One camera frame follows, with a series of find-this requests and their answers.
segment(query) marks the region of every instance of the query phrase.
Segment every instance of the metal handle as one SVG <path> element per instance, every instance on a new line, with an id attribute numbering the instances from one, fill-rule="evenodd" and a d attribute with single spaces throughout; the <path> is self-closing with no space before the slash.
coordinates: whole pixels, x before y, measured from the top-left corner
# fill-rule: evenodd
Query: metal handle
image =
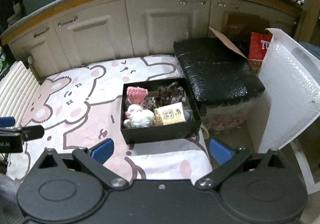
<path id="1" fill-rule="evenodd" d="M 78 20 L 78 17 L 74 17 L 72 20 L 70 21 L 66 21 L 66 22 L 63 22 L 63 23 L 58 23 L 58 27 L 61 27 L 61 26 L 64 26 L 66 24 L 69 24 L 69 23 L 72 23 L 74 21 Z"/>
<path id="2" fill-rule="evenodd" d="M 38 33 L 38 34 L 35 34 L 35 35 L 33 36 L 33 38 L 36 38 L 36 37 L 38 37 L 38 36 L 46 33 L 47 31 L 49 31 L 49 28 L 45 29 L 44 31 L 42 31 L 42 32 L 40 32 L 40 33 Z"/>
<path id="3" fill-rule="evenodd" d="M 239 9 L 239 5 L 218 3 L 218 6 L 227 7 L 227 8 L 233 8 L 233 9 Z"/>
<path id="4" fill-rule="evenodd" d="M 187 4 L 185 1 L 180 1 L 180 4 Z"/>

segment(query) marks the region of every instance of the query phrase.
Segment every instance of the white plush toy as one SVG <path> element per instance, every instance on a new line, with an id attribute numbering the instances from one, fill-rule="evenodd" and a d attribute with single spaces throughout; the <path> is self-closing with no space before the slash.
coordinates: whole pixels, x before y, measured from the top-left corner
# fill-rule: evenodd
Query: white plush toy
<path id="1" fill-rule="evenodd" d="M 126 128 L 142 128 L 152 126 L 155 115 L 148 109 L 143 109 L 140 104 L 132 104 L 125 113 L 128 119 L 124 120 Z"/>

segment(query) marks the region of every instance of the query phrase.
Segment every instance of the wooden post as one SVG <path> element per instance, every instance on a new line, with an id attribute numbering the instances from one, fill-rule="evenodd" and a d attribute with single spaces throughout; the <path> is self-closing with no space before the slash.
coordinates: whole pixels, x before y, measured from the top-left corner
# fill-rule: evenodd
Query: wooden post
<path id="1" fill-rule="evenodd" d="M 320 0 L 304 0 L 299 24 L 294 35 L 296 41 L 310 42 L 319 18 Z"/>

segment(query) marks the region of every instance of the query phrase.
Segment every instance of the cartoon bear tablecloth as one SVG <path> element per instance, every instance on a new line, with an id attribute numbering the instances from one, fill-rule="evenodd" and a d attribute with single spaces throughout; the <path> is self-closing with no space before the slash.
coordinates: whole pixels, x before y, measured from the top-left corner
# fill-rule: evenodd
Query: cartoon bear tablecloth
<path id="1" fill-rule="evenodd" d="M 194 138 L 127 145 L 120 131 L 123 84 L 180 77 L 174 57 L 130 58 L 90 64 L 48 77 L 35 93 L 21 125 L 41 124 L 42 139 L 10 154 L 7 175 L 22 182 L 46 148 L 70 153 L 111 138 L 115 150 L 104 166 L 128 181 L 191 179 L 212 170 L 201 131 Z"/>

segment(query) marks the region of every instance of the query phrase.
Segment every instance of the open black box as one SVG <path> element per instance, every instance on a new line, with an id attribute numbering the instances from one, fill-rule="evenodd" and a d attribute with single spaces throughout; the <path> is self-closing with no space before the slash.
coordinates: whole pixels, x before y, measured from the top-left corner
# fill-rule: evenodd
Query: open black box
<path id="1" fill-rule="evenodd" d="M 149 92 L 157 91 L 159 86 L 169 86 L 173 82 L 178 82 L 185 90 L 186 97 L 193 111 L 194 120 L 183 123 L 176 123 L 165 126 L 153 126 L 145 128 L 133 128 L 127 129 L 123 126 L 123 121 L 126 119 L 126 105 L 125 100 L 127 98 L 127 88 L 129 86 L 142 87 Z M 193 97 L 193 94 L 188 86 L 185 78 L 166 78 L 161 80 L 144 81 L 128 83 L 123 85 L 122 91 L 122 103 L 121 103 L 121 133 L 124 137 L 126 144 L 138 144 L 147 142 L 157 142 L 164 140 L 188 138 L 195 134 L 198 134 L 201 125 L 201 118 L 199 111 Z"/>

